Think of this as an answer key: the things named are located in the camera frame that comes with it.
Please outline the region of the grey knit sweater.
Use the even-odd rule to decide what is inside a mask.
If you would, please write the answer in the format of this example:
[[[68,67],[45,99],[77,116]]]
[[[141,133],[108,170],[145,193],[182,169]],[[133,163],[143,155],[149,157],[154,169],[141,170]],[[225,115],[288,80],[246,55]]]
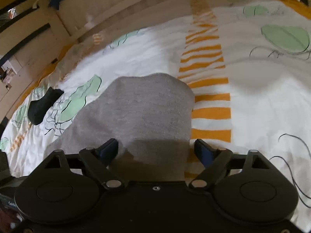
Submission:
[[[45,154],[98,148],[114,138],[118,154],[109,169],[124,182],[184,179],[195,97],[163,73],[120,77],[83,107]]]

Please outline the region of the black garment on bed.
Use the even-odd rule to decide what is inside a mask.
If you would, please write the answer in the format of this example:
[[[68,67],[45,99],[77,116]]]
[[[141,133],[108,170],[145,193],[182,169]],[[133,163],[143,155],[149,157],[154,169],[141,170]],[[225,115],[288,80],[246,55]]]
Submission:
[[[39,100],[30,102],[27,117],[33,125],[39,125],[47,111],[64,94],[63,90],[49,87],[45,95]]]

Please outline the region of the white leaf-print duvet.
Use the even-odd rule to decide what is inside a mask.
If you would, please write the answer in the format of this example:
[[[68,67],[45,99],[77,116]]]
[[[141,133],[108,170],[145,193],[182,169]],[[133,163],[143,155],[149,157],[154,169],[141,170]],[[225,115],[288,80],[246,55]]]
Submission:
[[[310,231],[310,8],[297,0],[190,0],[190,14],[107,30],[69,49],[13,114],[1,137],[11,173],[29,174],[78,111],[118,77],[167,73],[195,95],[190,142],[258,149],[299,185],[294,216]],[[39,125],[27,112],[48,88],[64,94]]]

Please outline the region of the white wooden bed frame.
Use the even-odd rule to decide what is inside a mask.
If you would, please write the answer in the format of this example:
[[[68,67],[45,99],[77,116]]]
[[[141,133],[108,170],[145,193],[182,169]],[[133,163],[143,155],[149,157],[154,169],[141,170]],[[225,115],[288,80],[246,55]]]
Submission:
[[[111,39],[129,30],[160,24],[190,14],[190,0],[65,0],[59,10],[39,0],[39,8],[1,33],[1,56],[36,34],[9,62],[17,74],[1,84],[1,118],[24,90],[53,64],[62,47],[107,30]]]

